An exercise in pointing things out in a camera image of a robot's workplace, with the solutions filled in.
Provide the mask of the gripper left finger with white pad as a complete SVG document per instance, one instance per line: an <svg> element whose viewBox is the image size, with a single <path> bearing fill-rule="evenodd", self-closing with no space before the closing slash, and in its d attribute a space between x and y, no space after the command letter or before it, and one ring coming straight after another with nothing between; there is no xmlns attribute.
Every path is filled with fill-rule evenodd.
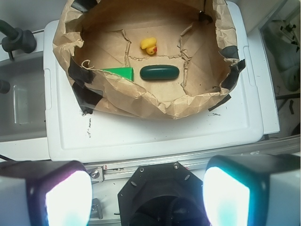
<svg viewBox="0 0 301 226"><path fill-rule="evenodd" d="M86 226L92 182L79 161L3 161L2 226Z"/></svg>

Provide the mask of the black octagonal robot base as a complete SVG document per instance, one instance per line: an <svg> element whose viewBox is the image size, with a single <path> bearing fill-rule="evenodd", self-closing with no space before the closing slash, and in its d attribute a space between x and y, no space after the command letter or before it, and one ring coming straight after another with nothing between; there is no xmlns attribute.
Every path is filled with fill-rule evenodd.
<svg viewBox="0 0 301 226"><path fill-rule="evenodd" d="M179 162L140 166L118 193L123 226L208 226L203 181Z"/></svg>

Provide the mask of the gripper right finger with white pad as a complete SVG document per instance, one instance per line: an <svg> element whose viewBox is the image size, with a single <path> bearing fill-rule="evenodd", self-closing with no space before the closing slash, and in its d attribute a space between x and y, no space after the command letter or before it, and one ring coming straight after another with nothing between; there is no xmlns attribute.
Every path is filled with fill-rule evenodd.
<svg viewBox="0 0 301 226"><path fill-rule="evenodd" d="M206 167L203 200L213 226L299 226L301 158L216 155Z"/></svg>

